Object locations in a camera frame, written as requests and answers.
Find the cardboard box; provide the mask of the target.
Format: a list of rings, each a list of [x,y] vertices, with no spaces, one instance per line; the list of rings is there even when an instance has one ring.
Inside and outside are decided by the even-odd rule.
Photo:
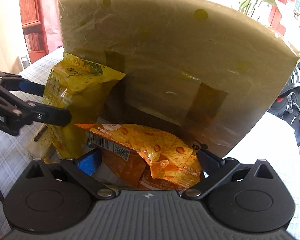
[[[102,117],[225,156],[279,96],[300,54],[270,27],[204,0],[59,0],[64,50],[123,72]]]

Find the exercise bike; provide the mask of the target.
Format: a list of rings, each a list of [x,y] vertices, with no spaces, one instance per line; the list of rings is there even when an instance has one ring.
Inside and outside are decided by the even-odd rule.
[[[285,120],[294,129],[300,146],[300,60],[268,112]]]

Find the yellow chip bag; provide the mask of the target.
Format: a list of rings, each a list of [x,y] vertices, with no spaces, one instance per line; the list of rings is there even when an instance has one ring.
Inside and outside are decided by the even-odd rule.
[[[64,52],[61,62],[49,74],[43,103],[67,109],[72,118],[64,127],[48,124],[52,143],[62,159],[83,155],[87,142],[85,131],[78,124],[94,124],[112,88],[125,73]]]

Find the orange tortilla chip bag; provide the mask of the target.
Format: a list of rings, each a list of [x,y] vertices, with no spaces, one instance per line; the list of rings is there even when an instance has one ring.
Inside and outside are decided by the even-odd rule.
[[[200,182],[192,148],[175,135],[136,124],[79,124],[101,149],[103,163],[131,187],[184,190]]]

